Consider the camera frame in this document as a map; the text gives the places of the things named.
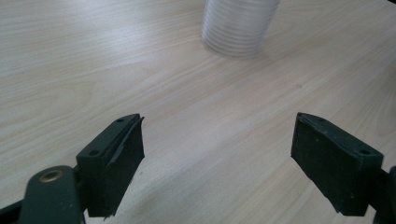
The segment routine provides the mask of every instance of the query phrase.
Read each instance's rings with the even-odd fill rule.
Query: plastic cup
[[[278,4],[279,0],[207,0],[204,45],[227,57],[254,57]]]

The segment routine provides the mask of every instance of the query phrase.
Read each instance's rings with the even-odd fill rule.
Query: cup
[[[206,0],[202,41],[224,56],[254,57],[279,0]]]

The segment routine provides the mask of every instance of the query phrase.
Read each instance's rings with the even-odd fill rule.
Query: ribbed cup
[[[278,3],[279,0],[207,0],[204,44],[228,57],[253,57]]]

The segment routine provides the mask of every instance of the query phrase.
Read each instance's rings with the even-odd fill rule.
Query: wood grain
[[[282,0],[253,60],[201,43],[205,1],[0,2],[0,206],[141,113],[146,158],[115,217],[88,223],[372,223],[290,158],[298,111],[396,164],[396,5]]]

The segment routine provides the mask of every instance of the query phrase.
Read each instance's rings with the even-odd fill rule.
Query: table
[[[0,206],[145,116],[115,217],[88,223],[372,223],[343,217],[290,158],[298,111],[396,164],[396,5],[282,0],[253,60],[205,49],[205,1],[0,3]]]

